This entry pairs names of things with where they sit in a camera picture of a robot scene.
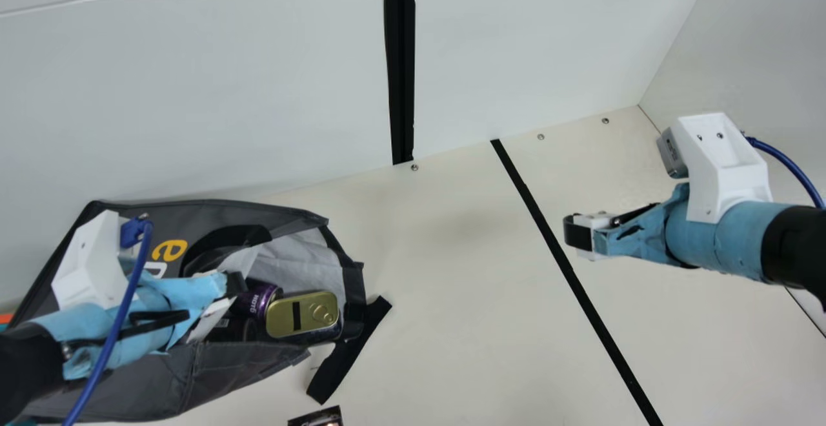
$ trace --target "white floor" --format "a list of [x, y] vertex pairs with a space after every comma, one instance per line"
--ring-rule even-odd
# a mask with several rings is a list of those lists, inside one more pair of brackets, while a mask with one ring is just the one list
[[[669, 196], [656, 135], [629, 108], [503, 143], [561, 239], [564, 215]], [[330, 218], [394, 305], [328, 404], [348, 426], [646, 424], [490, 144], [416, 164], [262, 199]], [[565, 248], [664, 423], [822, 423], [826, 339], [782, 288]], [[286, 424], [319, 409], [326, 350], [163, 424]]]

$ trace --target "black strap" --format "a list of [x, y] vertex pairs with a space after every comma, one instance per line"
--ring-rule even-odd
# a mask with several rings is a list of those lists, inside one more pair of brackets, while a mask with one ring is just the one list
[[359, 357], [359, 353], [364, 349], [364, 345], [372, 335], [372, 332], [381, 323], [384, 315], [390, 311], [390, 302], [378, 297], [375, 302], [370, 303], [364, 310], [364, 330], [362, 334], [349, 341], [340, 341], [336, 344], [333, 353], [328, 356], [316, 371], [307, 388], [307, 396], [313, 397], [318, 403], [324, 405], [330, 396], [339, 388], [339, 385], [347, 376], [350, 368]]

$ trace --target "blue cable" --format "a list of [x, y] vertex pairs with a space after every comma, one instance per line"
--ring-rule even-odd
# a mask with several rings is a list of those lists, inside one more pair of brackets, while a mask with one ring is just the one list
[[746, 137], [746, 140], [749, 141], [749, 143], [752, 144], [752, 147], [754, 147], [755, 149], [763, 150], [769, 155], [774, 156], [777, 159], [777, 161], [785, 165], [785, 167], [787, 167], [791, 171], [791, 174], [793, 174], [794, 177], [797, 178], [797, 181], [800, 181], [800, 184], [803, 185], [803, 188], [806, 189], [806, 192], [809, 193], [809, 197], [812, 198], [814, 206], [817, 208], [824, 208], [823, 199], [821, 199], [820, 193], [818, 193], [817, 188], [814, 187], [814, 184], [812, 184], [812, 181], [809, 179], [809, 177], [806, 176], [805, 173], [803, 173], [803, 170], [800, 169], [800, 167], [798, 167], [797, 164], [794, 164], [794, 162], [791, 161], [791, 158], [788, 158], [788, 156], [786, 156], [785, 153], [781, 152], [781, 150], [777, 150], [775, 147], [772, 147], [769, 144], [764, 143], [764, 141], [759, 141], [755, 137]]
[[121, 332], [121, 326], [123, 326], [123, 322], [126, 320], [126, 314], [129, 312], [129, 306], [132, 304], [132, 297], [135, 296], [135, 289], [138, 288], [138, 281], [141, 281], [141, 273], [146, 265], [146, 256], [148, 255], [150, 241], [152, 240], [152, 229], [153, 224], [151, 222], [144, 222], [144, 240], [141, 242], [141, 251], [138, 252], [135, 267], [132, 268], [132, 276], [130, 276], [129, 285], [126, 286], [126, 292], [123, 294], [121, 307], [117, 310], [115, 322], [112, 324], [112, 330], [109, 331], [109, 335], [106, 336], [106, 343], [103, 344], [103, 349], [101, 349], [101, 354], [97, 358], [92, 375], [89, 376], [89, 381], [86, 382], [86, 387], [83, 387], [83, 392], [80, 393], [80, 397], [78, 397], [77, 402], [74, 403], [72, 411], [68, 413], [68, 416], [63, 422], [63, 426], [72, 426], [77, 421], [83, 408], [86, 407], [86, 403], [91, 399], [92, 392], [94, 392], [95, 387], [97, 387], [97, 383], [100, 382], [103, 371], [106, 370], [106, 364], [109, 362], [109, 357], [112, 356], [112, 349], [115, 349], [115, 343], [117, 343], [117, 336]]

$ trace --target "black seam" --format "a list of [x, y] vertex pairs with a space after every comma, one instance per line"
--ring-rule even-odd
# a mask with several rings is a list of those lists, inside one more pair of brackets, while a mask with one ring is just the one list
[[490, 144], [492, 144], [493, 149], [496, 150], [496, 155], [499, 156], [502, 165], [505, 167], [505, 171], [507, 171], [508, 176], [510, 176], [510, 180], [514, 184], [514, 187], [516, 187], [516, 190], [519, 191], [519, 195], [522, 197], [522, 202], [525, 202], [525, 206], [528, 208], [531, 217], [534, 218], [534, 222], [536, 223], [537, 228], [539, 228], [539, 232], [542, 233], [542, 237], [545, 238], [545, 243], [548, 244], [548, 249], [550, 249], [552, 255], [554, 255], [554, 259], [557, 261], [559, 269], [563, 273], [563, 276], [565, 276], [565, 281], [569, 283], [570, 290], [573, 291], [576, 301], [579, 302], [579, 306], [582, 308], [582, 311], [585, 312], [586, 317], [588, 317], [590, 326], [594, 329], [594, 332], [596, 332], [597, 337], [599, 337], [599, 341], [602, 342], [602, 347], [605, 348], [605, 352], [608, 352], [608, 356], [610, 356], [611, 361], [614, 362], [614, 366], [617, 371], [619, 371], [619, 375], [622, 376], [625, 386], [628, 387], [628, 390], [637, 402], [637, 406], [640, 408], [640, 411], [643, 412], [643, 416], [646, 420], [648, 420], [648, 423], [651, 426], [661, 426], [663, 421], [660, 420], [653, 405], [651, 405], [648, 396], [646, 396], [643, 391], [643, 387], [641, 387], [640, 383], [637, 382], [636, 376], [634, 376], [634, 373], [631, 371], [631, 367], [628, 366], [628, 362], [625, 361], [625, 357], [622, 355], [622, 352], [620, 352], [620, 348], [617, 347], [617, 344], [614, 342], [614, 338], [611, 338], [608, 328], [605, 326], [605, 323], [602, 322], [602, 318], [599, 317], [599, 312], [596, 312], [596, 308], [593, 303], [590, 302], [588, 294], [586, 293], [585, 288], [582, 287], [579, 278], [576, 277], [576, 273], [574, 272], [572, 265], [570, 265], [570, 261], [567, 259], [563, 247], [560, 246], [559, 241], [554, 235], [554, 231], [551, 230], [548, 221], [545, 219], [545, 215], [543, 215], [542, 210], [539, 209], [539, 205], [537, 205], [533, 194], [530, 193], [528, 185], [522, 181], [519, 171], [516, 170], [516, 166], [513, 164], [513, 161], [511, 161], [508, 152], [502, 145], [502, 142], [499, 139], [496, 139], [490, 141]]
[[413, 160], [416, 1], [384, 0], [387, 96], [393, 164]]

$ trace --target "black strip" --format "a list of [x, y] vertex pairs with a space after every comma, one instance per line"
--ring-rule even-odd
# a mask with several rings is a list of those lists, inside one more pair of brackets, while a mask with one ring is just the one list
[[393, 164], [413, 159], [416, 1], [384, 0], [384, 42]]
[[381, 323], [384, 316], [390, 311], [390, 302], [378, 296], [375, 302], [370, 303], [364, 312], [364, 330], [362, 334], [349, 341], [339, 341], [333, 353], [321, 362], [316, 375], [307, 387], [307, 396], [313, 397], [318, 403], [324, 405], [330, 396], [339, 388], [339, 385], [347, 376], [347, 372], [353, 367], [359, 353], [364, 349], [364, 345]]
[[563, 247], [561, 247], [559, 241], [557, 241], [554, 232], [551, 230], [548, 221], [545, 219], [545, 215], [543, 215], [542, 211], [539, 209], [539, 205], [537, 205], [536, 200], [534, 200], [534, 196], [530, 193], [528, 186], [524, 181], [522, 181], [522, 177], [519, 176], [519, 171], [516, 170], [513, 161], [510, 160], [510, 156], [508, 156], [508, 152], [505, 151], [505, 147], [502, 146], [502, 142], [499, 141], [499, 139], [496, 139], [490, 141], [490, 144], [493, 145], [493, 149], [496, 150], [496, 154], [499, 155], [502, 165], [508, 172], [508, 176], [510, 176], [510, 180], [514, 183], [514, 186], [516, 186], [516, 190], [519, 191], [519, 195], [522, 197], [522, 201], [525, 202], [525, 206], [528, 207], [530, 215], [534, 218], [534, 222], [536, 223], [537, 228], [539, 228], [539, 232], [542, 233], [542, 237], [545, 238], [545, 243], [548, 244], [548, 249], [551, 250], [552, 255], [554, 255], [554, 259], [556, 259], [557, 264], [559, 265], [559, 269], [563, 273], [563, 276], [565, 276], [567, 283], [569, 283], [570, 290], [573, 291], [576, 301], [579, 302], [582, 311], [584, 311], [586, 317], [588, 317], [590, 326], [596, 332], [597, 337], [599, 337], [599, 340], [602, 341], [602, 346], [605, 348], [605, 352], [608, 352], [608, 356], [610, 356], [611, 361], [614, 362], [614, 366], [617, 368], [617, 371], [619, 371], [619, 375], [622, 376], [625, 386], [628, 387], [629, 392], [631, 392], [631, 396], [634, 397], [634, 400], [636, 400], [640, 411], [643, 412], [643, 416], [652, 426], [663, 424], [657, 415], [657, 412], [654, 411], [654, 407], [651, 405], [649, 398], [646, 397], [645, 392], [643, 392], [643, 387], [641, 387], [640, 383], [637, 382], [637, 378], [631, 371], [631, 367], [628, 366], [628, 363], [622, 356], [620, 348], [617, 347], [617, 344], [614, 342], [614, 338], [611, 338], [611, 335], [608, 333], [608, 328], [605, 328], [602, 318], [599, 317], [598, 312], [596, 312], [596, 308], [594, 308], [593, 303], [590, 302], [588, 294], [585, 292], [585, 288], [582, 287], [582, 284], [579, 282], [579, 278], [576, 277], [576, 273], [574, 272], [572, 265], [570, 265], [569, 259], [567, 259], [567, 256], [563, 251]]
[[301, 304], [292, 302], [292, 330], [301, 331]]

